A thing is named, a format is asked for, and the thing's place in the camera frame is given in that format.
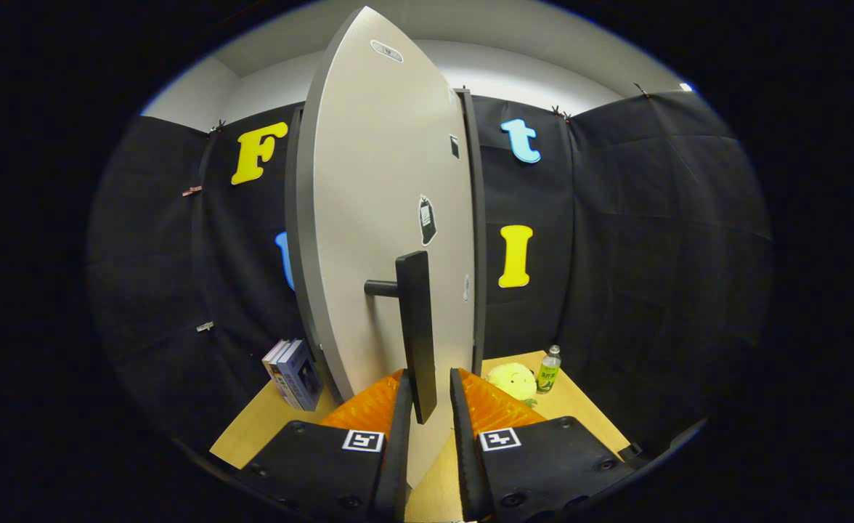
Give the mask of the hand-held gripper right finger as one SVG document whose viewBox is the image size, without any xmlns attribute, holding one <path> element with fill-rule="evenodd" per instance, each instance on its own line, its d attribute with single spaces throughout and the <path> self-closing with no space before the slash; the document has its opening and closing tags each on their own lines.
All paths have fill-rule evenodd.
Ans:
<svg viewBox="0 0 854 523">
<path fill-rule="evenodd" d="M 575 417 L 545 420 L 462 368 L 450 397 L 466 521 L 566 522 L 648 466 L 638 445 L 610 450 Z"/>
</svg>

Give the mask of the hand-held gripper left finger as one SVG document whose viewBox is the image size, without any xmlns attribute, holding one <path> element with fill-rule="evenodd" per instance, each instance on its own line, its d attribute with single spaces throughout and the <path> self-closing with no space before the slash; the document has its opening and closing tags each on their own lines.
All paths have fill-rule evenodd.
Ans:
<svg viewBox="0 0 854 523">
<path fill-rule="evenodd" d="M 235 474 L 298 522 L 402 522 L 415 403 L 410 370 L 385 378 L 387 430 L 289 421 Z"/>
</svg>

